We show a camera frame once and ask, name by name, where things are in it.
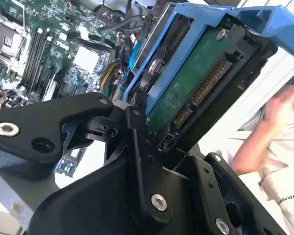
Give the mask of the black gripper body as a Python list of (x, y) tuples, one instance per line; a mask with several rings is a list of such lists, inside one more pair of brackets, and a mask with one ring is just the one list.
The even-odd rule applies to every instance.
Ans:
[(118, 159), (53, 193), (34, 213), (30, 235), (201, 235), (194, 218), (188, 177), (165, 171), (152, 180), (165, 189), (140, 199), (130, 184), (129, 167)]

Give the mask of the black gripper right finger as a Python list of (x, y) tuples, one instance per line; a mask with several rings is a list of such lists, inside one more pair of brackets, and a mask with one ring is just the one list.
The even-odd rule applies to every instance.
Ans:
[(224, 160), (185, 156), (174, 170), (190, 180), (194, 218), (203, 235), (283, 235), (281, 226)]

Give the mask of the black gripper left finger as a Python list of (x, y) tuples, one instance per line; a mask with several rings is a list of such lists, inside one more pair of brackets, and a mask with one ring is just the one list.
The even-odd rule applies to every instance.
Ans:
[(122, 109), (100, 93), (86, 93), (0, 110), (0, 170), (45, 179), (64, 154), (102, 141), (109, 160), (126, 161), (134, 219), (165, 225), (172, 205), (145, 108), (143, 98)]

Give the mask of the person bare hand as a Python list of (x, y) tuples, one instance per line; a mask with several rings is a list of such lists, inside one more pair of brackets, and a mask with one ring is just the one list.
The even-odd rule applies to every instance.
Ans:
[(294, 85), (276, 93), (267, 102), (265, 120), (276, 127), (294, 122)]

